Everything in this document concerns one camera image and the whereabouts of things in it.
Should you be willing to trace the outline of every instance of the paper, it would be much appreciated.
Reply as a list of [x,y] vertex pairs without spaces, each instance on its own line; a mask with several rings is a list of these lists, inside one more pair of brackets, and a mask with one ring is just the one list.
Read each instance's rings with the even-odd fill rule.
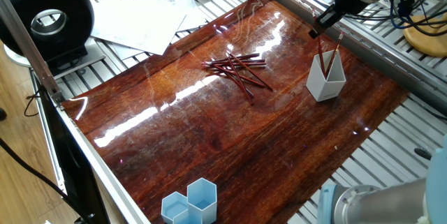
[[131,47],[127,47],[125,45],[120,45],[117,43],[110,43],[110,49],[121,59],[125,60],[130,57],[134,57],[138,54],[143,53],[142,50],[133,49]]
[[195,29],[205,25],[206,23],[207,21],[205,20],[202,11],[198,9],[196,2],[194,0],[191,0],[191,7],[188,9],[186,17],[184,18],[184,21],[180,25],[178,31]]
[[94,5],[91,36],[162,55],[191,0],[104,0]]

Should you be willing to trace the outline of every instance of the metal rod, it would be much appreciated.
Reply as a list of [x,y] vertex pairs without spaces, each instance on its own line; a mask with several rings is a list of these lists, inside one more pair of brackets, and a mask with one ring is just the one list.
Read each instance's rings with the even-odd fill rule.
[[23,55],[28,59],[31,67],[33,67],[41,84],[54,101],[57,103],[63,102],[62,92],[10,0],[0,0],[0,18],[5,23],[15,42],[19,45]]

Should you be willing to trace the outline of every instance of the pile of pencils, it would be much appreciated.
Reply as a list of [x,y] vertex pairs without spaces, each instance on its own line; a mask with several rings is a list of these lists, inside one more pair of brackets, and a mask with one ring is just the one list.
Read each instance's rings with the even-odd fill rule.
[[[252,99],[254,95],[247,88],[245,88],[245,85],[242,82],[242,80],[245,80],[260,87],[267,87],[273,90],[272,87],[270,87],[270,85],[264,82],[257,74],[255,74],[255,72],[252,71],[252,69],[250,69],[250,66],[265,66],[265,59],[256,59],[256,60],[251,59],[253,57],[259,57],[259,53],[235,57],[233,54],[227,52],[225,59],[204,61],[202,62],[202,65],[206,68],[217,70],[220,73],[224,73],[229,79],[234,81],[234,83],[236,83],[236,85],[239,88],[241,88],[241,90],[243,90],[250,104],[253,105]],[[241,68],[247,69],[260,82],[239,75],[237,70]]]

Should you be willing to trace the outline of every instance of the white pencil holder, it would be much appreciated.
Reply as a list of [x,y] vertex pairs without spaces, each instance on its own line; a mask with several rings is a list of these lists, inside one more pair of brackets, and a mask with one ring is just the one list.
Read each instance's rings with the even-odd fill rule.
[[[324,69],[327,70],[330,58],[334,51],[323,53]],[[343,89],[346,78],[344,76],[342,60],[340,53],[337,52],[329,70],[328,77],[325,78],[321,70],[320,56],[317,54],[312,61],[309,77],[307,78],[306,87],[317,102],[334,98],[338,96]]]

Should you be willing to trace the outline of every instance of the light blue hexagonal cup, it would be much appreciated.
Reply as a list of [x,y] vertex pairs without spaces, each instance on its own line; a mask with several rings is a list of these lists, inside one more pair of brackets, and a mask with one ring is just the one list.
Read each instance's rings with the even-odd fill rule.
[[187,214],[188,200],[184,195],[174,192],[161,201],[161,217],[165,223],[174,224],[174,219],[177,216],[185,216]]
[[188,185],[188,211],[193,219],[211,224],[217,219],[217,186],[201,178]]

